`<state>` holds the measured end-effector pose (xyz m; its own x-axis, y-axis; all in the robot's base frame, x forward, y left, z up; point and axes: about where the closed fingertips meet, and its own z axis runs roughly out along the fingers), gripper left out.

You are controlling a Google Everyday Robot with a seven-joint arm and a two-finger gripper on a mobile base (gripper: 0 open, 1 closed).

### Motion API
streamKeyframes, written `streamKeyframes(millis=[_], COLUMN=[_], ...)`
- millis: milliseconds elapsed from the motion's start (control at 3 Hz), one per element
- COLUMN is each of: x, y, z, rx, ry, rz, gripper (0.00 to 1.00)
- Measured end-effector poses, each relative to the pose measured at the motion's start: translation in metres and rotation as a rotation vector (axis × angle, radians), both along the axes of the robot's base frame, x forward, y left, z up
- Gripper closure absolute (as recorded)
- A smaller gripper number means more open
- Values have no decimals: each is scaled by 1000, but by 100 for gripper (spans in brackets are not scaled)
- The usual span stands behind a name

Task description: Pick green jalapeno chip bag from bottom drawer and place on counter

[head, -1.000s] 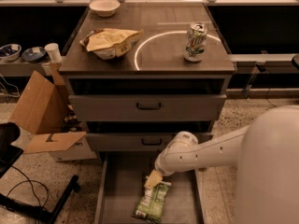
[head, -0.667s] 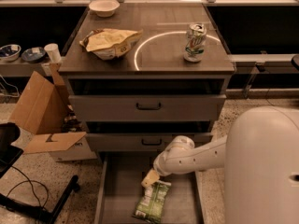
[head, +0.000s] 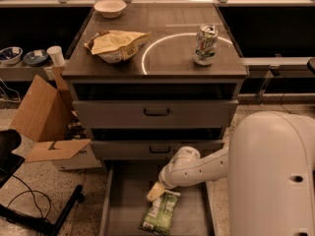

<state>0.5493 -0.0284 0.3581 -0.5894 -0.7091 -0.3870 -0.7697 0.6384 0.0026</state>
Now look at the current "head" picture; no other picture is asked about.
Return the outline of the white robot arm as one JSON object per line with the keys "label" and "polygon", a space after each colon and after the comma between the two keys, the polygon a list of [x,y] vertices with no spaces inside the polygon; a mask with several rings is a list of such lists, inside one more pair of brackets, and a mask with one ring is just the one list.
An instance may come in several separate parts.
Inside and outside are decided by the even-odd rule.
{"label": "white robot arm", "polygon": [[182,147],[147,194],[226,178],[230,236],[315,235],[315,119],[261,111],[245,117],[227,147],[202,157]]}

